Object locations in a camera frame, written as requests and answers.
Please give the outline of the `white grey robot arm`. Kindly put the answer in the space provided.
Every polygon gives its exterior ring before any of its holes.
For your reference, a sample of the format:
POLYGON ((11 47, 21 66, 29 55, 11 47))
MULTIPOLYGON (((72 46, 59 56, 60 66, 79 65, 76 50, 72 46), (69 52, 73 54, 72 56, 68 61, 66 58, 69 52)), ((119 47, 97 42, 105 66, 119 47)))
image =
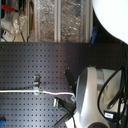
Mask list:
POLYGON ((118 70, 87 67, 78 76, 73 88, 74 103, 55 97, 54 107, 66 114, 54 125, 65 123, 67 128, 119 128, 128 113, 127 80, 124 67, 118 70))

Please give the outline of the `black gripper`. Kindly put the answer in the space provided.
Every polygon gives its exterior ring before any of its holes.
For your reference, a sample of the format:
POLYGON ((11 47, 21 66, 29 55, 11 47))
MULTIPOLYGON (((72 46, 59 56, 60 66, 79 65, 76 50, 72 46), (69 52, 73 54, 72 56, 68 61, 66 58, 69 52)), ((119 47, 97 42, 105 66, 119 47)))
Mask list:
MULTIPOLYGON (((65 76, 72 89, 73 93, 76 93, 76 80, 69 68, 65 70, 65 76)), ((59 128, 59 126, 68 121, 70 118, 74 117, 76 106, 73 103, 66 102, 58 97, 53 98, 53 106, 61 111, 65 112, 65 115, 54 124, 54 128, 59 128)))

